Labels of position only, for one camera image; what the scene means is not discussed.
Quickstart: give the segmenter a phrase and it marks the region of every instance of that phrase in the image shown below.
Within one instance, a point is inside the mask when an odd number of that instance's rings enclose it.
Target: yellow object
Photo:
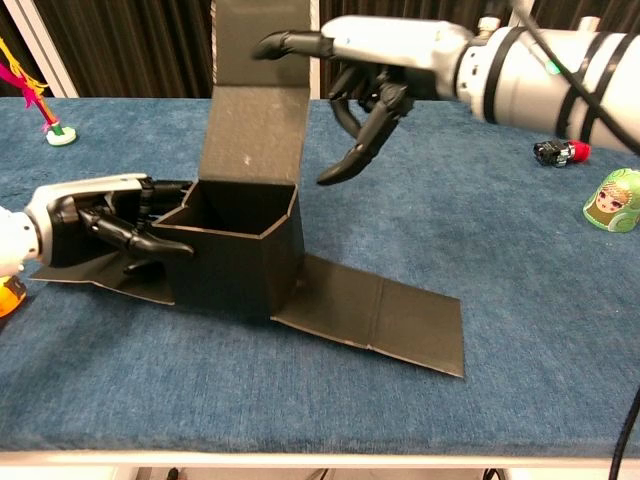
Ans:
[[[0,277],[0,317],[18,308],[26,296],[27,287],[18,277]]]
[[[22,66],[20,66],[20,63],[18,63],[15,57],[11,55],[9,48],[7,47],[7,44],[4,43],[2,37],[0,37],[0,50],[2,50],[4,56],[7,57],[7,60],[9,60],[9,68],[11,69],[11,73],[13,73],[16,77],[24,78],[24,81],[31,90],[36,92],[38,96],[42,95],[44,89],[47,88],[47,84],[40,83],[27,75],[27,73],[22,69]]]

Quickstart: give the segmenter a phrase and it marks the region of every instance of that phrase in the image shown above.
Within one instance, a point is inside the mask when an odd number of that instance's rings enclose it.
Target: table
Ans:
[[[209,100],[51,106],[77,128],[76,144],[48,146],[36,111],[0,99],[6,208],[23,208],[41,184],[196,176]],[[610,171],[638,161],[595,149],[586,165],[542,167],[531,148],[546,137],[419,102],[361,176],[319,187],[315,176],[351,139],[312,102],[307,251],[460,298],[464,379],[267,319],[27,281],[27,304],[0,334],[0,462],[90,450],[85,463],[127,452],[171,462],[174,452],[208,464],[242,454],[606,465],[640,372],[638,232],[597,230],[581,208]],[[626,455],[640,457],[637,434]]]

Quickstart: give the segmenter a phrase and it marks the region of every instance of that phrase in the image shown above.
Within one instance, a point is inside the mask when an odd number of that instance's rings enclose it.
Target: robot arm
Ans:
[[[633,85],[640,39],[604,32],[540,33],[602,107],[640,140],[640,97]],[[627,150],[522,27],[473,37],[447,22],[345,16],[319,32],[273,33],[256,45],[253,57],[276,60],[292,53],[346,65],[329,99],[336,120],[356,144],[320,175],[321,185],[362,171],[417,99],[458,100],[487,122]],[[354,96],[370,113],[363,125],[348,110],[347,99]]]
[[[24,212],[0,209],[0,276],[22,271],[29,259],[69,267],[115,250],[136,259],[128,273],[189,258],[190,246],[158,238],[146,226],[179,206],[190,185],[129,174],[39,187]]]

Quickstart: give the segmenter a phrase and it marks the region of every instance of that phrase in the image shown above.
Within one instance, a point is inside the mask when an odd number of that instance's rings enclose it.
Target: green doll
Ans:
[[[621,168],[604,179],[582,211],[596,227],[629,232],[640,220],[640,171]]]

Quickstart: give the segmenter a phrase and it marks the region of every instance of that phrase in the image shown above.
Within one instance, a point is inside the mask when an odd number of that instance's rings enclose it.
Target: red cap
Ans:
[[[578,142],[576,140],[571,140],[569,143],[576,149],[576,154],[573,156],[573,161],[575,163],[584,162],[589,158],[591,146],[588,143]]]

